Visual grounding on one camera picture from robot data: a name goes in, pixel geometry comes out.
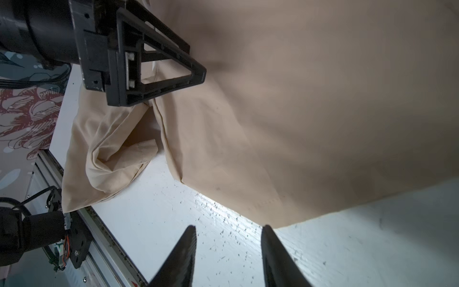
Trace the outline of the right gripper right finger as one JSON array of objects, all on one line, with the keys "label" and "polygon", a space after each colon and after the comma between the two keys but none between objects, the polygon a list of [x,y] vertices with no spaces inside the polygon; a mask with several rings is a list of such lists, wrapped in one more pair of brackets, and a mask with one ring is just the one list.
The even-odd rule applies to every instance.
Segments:
[{"label": "right gripper right finger", "polygon": [[262,228],[261,251],[266,287],[312,287],[269,225]]}]

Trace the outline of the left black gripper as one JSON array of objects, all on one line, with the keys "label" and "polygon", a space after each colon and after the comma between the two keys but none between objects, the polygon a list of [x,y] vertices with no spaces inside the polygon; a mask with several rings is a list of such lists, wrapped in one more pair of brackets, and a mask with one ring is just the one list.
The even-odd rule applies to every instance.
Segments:
[{"label": "left black gripper", "polygon": [[109,106],[204,83],[190,45],[137,1],[69,1],[82,79]]}]

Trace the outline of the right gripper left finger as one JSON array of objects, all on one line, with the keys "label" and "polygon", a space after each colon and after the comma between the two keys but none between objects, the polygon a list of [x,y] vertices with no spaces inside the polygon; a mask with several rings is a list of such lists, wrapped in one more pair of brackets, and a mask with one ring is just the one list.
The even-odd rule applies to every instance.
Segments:
[{"label": "right gripper left finger", "polygon": [[196,258],[197,233],[188,226],[148,287],[191,287]]}]

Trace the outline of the beige drawstring shorts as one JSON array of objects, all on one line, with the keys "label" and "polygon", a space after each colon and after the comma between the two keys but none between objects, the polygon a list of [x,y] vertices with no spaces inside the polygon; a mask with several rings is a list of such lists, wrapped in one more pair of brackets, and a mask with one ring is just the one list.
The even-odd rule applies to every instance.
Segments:
[{"label": "beige drawstring shorts", "polygon": [[65,212],[174,179],[284,227],[459,174],[457,1],[144,1],[205,82],[130,108],[82,89]]}]

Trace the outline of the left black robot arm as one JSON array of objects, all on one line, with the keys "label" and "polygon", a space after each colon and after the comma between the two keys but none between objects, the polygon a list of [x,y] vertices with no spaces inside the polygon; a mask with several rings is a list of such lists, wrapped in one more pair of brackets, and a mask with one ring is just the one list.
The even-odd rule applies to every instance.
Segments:
[{"label": "left black robot arm", "polygon": [[[44,67],[78,64],[86,89],[134,106],[204,83],[190,45],[137,1],[2,1],[1,48]],[[188,75],[144,84],[141,65],[174,61]]]}]

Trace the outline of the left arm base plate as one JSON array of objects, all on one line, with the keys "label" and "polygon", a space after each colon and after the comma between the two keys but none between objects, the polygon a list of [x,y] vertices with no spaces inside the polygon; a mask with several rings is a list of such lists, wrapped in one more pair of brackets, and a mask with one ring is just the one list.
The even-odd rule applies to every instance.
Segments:
[{"label": "left arm base plate", "polygon": [[[63,271],[68,263],[79,269],[89,253],[93,236],[79,213],[57,215],[57,212],[62,212],[61,189],[51,186],[46,189],[45,195],[45,208],[49,214],[44,220],[44,240],[48,246],[43,250],[48,261],[54,271]],[[56,245],[56,251],[49,247],[52,244]]]}]

